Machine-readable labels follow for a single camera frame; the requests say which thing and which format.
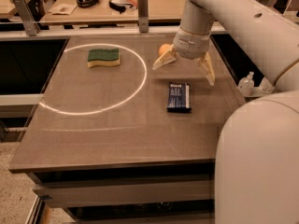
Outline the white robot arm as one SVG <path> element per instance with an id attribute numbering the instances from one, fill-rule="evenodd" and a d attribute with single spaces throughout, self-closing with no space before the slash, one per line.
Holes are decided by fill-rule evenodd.
<path id="1" fill-rule="evenodd" d="M 187 0 L 176 53 L 200 57 L 212 19 L 277 90 L 242 105 L 221 130 L 215 224 L 299 224 L 299 28 L 255 0 Z"/>

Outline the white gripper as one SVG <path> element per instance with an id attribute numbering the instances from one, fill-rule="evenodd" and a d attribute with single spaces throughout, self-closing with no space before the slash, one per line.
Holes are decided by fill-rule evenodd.
<path id="1" fill-rule="evenodd" d="M 157 70 L 163 65 L 169 64 L 176 60 L 177 53 L 187 59 L 198 59 L 198 64 L 205 70 L 205 76 L 208 83 L 213 86 L 215 84 L 215 72 L 212 66 L 210 55 L 207 52 L 209 48 L 210 35 L 195 35 L 185 32 L 181 28 L 178 29 L 171 51 L 160 56 L 152 66 L 153 70 Z"/>

